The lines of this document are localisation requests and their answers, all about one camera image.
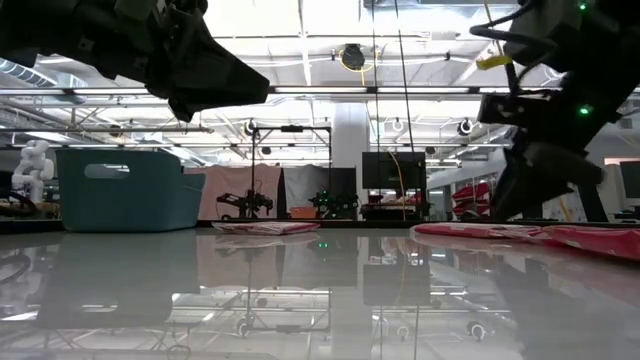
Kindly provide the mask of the cluttered black table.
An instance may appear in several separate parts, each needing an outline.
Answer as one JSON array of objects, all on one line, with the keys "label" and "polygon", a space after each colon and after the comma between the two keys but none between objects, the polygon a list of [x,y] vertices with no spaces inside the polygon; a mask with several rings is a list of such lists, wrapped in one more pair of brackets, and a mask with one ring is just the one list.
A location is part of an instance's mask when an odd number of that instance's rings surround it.
[{"label": "cluttered black table", "polygon": [[366,221],[417,221],[429,216],[431,203],[421,193],[398,196],[396,193],[370,195],[360,207]]}]

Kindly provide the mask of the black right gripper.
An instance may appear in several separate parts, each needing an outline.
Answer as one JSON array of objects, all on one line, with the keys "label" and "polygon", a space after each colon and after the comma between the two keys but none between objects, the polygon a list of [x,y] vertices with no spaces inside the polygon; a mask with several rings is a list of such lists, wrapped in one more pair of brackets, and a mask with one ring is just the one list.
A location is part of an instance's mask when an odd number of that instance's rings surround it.
[{"label": "black right gripper", "polygon": [[491,199],[493,218],[507,220],[572,193],[568,183],[600,184],[603,170],[578,153],[604,125],[620,118],[622,103],[612,94],[569,90],[548,91],[542,97],[485,95],[478,121],[516,128]]}]

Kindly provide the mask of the red storage shelf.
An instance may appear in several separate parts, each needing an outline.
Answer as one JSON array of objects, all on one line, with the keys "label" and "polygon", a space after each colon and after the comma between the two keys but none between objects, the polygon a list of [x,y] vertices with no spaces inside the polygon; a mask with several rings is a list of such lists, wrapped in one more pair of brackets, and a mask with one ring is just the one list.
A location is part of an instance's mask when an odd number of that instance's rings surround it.
[{"label": "red storage shelf", "polygon": [[468,214],[488,217],[491,209],[491,187],[487,182],[465,186],[452,195],[452,200],[452,211],[458,218]]}]

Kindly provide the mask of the black standing panel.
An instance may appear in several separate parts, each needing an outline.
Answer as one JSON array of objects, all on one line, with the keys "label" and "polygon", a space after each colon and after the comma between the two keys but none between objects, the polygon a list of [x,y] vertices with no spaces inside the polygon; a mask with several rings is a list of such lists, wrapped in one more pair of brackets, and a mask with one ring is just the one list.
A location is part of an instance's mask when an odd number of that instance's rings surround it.
[{"label": "black standing panel", "polygon": [[577,187],[578,194],[588,222],[608,223],[608,217],[595,185]]}]

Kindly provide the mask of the teal plastic basket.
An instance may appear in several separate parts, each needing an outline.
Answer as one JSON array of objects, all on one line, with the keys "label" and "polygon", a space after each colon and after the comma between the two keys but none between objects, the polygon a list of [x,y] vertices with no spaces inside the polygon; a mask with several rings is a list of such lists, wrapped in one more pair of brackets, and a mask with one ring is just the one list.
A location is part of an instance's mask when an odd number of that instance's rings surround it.
[{"label": "teal plastic basket", "polygon": [[133,150],[56,152],[61,221],[84,233],[148,233],[197,224],[204,174],[171,154]]}]

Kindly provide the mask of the black monitor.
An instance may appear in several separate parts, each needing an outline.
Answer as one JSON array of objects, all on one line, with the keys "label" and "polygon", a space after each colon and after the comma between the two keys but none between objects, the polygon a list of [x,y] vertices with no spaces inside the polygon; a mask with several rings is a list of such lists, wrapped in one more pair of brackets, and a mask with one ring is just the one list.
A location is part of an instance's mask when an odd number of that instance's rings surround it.
[{"label": "black monitor", "polygon": [[362,186],[364,189],[423,189],[426,187],[424,153],[364,152]]},{"label": "black monitor", "polygon": [[620,172],[625,197],[640,201],[640,161],[621,162]]}]

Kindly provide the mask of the grey partition panel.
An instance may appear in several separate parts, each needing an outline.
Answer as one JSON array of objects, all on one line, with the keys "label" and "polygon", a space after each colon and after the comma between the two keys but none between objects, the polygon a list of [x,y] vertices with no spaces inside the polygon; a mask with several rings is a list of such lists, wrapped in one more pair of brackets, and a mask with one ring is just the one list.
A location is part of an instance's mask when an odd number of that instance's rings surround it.
[{"label": "grey partition panel", "polygon": [[284,168],[284,189],[287,209],[310,207],[310,199],[329,188],[328,169],[314,165]]}]

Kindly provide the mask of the pink partition panel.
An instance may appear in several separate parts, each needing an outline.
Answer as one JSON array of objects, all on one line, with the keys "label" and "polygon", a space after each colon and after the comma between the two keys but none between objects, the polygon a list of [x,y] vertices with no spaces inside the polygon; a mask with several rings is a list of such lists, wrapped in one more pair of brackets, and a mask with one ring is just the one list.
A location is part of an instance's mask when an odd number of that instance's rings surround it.
[{"label": "pink partition panel", "polygon": [[237,216],[238,208],[221,203],[217,198],[225,193],[245,196],[251,189],[251,174],[254,174],[255,190],[273,201],[273,209],[269,214],[261,208],[257,214],[260,218],[275,218],[278,203],[278,189],[282,174],[279,167],[259,164],[251,167],[226,167],[213,165],[210,167],[187,168],[186,174],[204,174],[205,185],[202,190],[199,208],[199,220],[219,220],[222,215]]}]

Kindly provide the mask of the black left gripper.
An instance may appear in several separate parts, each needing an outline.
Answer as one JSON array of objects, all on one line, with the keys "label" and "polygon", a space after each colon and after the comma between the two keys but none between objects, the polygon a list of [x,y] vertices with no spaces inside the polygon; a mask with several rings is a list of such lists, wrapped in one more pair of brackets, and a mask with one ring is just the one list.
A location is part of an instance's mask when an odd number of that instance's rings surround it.
[{"label": "black left gripper", "polygon": [[144,84],[183,122],[264,103],[269,80],[213,39],[207,8],[207,0],[77,0],[74,59]]}]

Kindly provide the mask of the black lab rig frame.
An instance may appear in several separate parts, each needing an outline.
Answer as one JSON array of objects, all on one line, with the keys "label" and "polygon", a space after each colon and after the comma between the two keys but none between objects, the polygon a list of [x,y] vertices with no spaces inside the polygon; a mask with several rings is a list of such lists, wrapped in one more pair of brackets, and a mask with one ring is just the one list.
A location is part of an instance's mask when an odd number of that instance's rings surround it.
[{"label": "black lab rig frame", "polygon": [[[259,131],[266,131],[266,134],[261,138],[259,142],[256,141],[256,135]],[[263,141],[266,140],[269,135],[273,131],[279,131],[282,133],[301,133],[304,131],[311,131],[313,134],[319,136],[318,131],[326,131],[328,133],[328,140],[325,141],[321,138],[321,142],[328,148],[328,167],[329,170],[332,170],[333,167],[333,147],[332,147],[332,128],[330,126],[318,127],[318,126],[302,126],[302,125],[283,125],[280,127],[259,127],[255,126],[251,135],[251,189],[249,190],[249,207],[248,207],[248,217],[249,219],[257,219],[258,215],[255,210],[257,208],[263,207],[263,204],[260,203],[259,206],[256,206],[256,195],[257,191],[255,189],[255,166],[256,166],[256,148]]]}]

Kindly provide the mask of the yellow tag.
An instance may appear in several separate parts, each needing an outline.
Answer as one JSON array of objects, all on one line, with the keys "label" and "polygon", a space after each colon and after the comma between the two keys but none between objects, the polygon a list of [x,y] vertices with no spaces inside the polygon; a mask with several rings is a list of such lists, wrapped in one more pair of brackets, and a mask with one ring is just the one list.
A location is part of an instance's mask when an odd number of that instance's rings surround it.
[{"label": "yellow tag", "polygon": [[476,60],[478,70],[486,71],[499,66],[507,66],[512,63],[512,59],[507,55],[495,55],[484,59]]}]

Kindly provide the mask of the red microwave popcorn bag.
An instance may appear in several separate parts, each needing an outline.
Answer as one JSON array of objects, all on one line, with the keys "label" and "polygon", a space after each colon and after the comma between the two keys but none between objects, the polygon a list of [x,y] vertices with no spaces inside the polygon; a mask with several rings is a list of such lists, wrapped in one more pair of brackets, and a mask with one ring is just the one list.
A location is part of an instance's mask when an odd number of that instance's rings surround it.
[{"label": "red microwave popcorn bag", "polygon": [[542,231],[551,240],[573,248],[640,261],[640,228],[554,225]]},{"label": "red microwave popcorn bag", "polygon": [[538,226],[481,223],[423,223],[411,228],[422,235],[468,237],[479,239],[541,240],[549,236]]},{"label": "red microwave popcorn bag", "polygon": [[305,233],[316,230],[319,224],[305,222],[255,222],[255,223],[212,223],[212,226],[227,234],[248,234],[280,236]]}]

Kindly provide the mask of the white marbled panel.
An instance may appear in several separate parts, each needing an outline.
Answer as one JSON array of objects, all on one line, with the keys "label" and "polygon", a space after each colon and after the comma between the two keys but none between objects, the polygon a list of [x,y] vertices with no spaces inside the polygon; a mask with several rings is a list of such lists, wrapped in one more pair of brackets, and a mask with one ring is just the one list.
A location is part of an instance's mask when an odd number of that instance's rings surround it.
[{"label": "white marbled panel", "polygon": [[576,192],[568,193],[545,202],[543,217],[561,222],[581,222],[585,220],[584,208]]}]

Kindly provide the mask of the black partition panel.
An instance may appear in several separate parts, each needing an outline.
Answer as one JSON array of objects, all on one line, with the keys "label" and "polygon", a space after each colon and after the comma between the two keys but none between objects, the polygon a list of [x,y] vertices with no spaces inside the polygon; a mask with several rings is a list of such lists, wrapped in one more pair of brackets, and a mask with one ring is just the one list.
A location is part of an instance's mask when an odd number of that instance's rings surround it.
[{"label": "black partition panel", "polygon": [[337,194],[356,194],[356,169],[355,168],[332,168],[329,171],[329,193]]}]

